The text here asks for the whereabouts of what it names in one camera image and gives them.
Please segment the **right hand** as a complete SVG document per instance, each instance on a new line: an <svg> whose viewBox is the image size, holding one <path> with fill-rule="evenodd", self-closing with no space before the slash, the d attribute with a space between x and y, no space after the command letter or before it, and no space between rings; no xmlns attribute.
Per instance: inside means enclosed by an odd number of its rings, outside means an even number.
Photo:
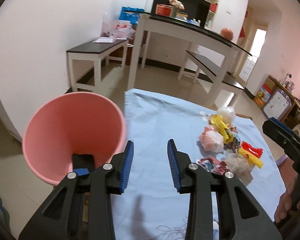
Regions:
<svg viewBox="0 0 300 240"><path fill-rule="evenodd" d="M288 187L286 188L286 191L284 192L284 194L281 195L279 199L279 204L274 213L274 221L276 223L279 223L281 220L285 219L287 216L287 212L291 209L292 206L291 194L294 191L297 178L298 175L296 175L295 178L292 181L290 181ZM297 209L300 210L300 201L297 204Z"/></svg>

